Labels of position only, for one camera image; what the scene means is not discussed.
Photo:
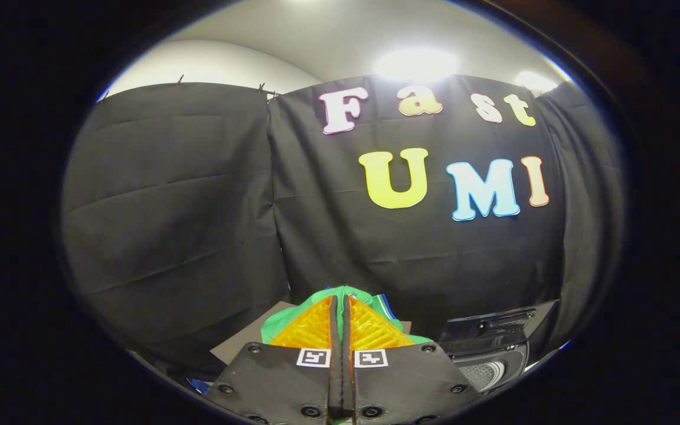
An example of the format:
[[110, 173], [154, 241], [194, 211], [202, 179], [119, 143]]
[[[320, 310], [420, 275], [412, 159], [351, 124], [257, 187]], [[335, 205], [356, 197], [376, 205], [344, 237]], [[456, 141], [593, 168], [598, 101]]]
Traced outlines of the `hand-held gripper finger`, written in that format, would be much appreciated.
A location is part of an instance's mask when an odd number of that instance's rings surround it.
[[269, 344], [248, 342], [213, 382], [205, 399], [256, 424], [330, 424], [342, 350], [337, 296], [307, 308]]
[[445, 422], [480, 402], [440, 345], [414, 344], [357, 297], [343, 303], [343, 398], [354, 424]]

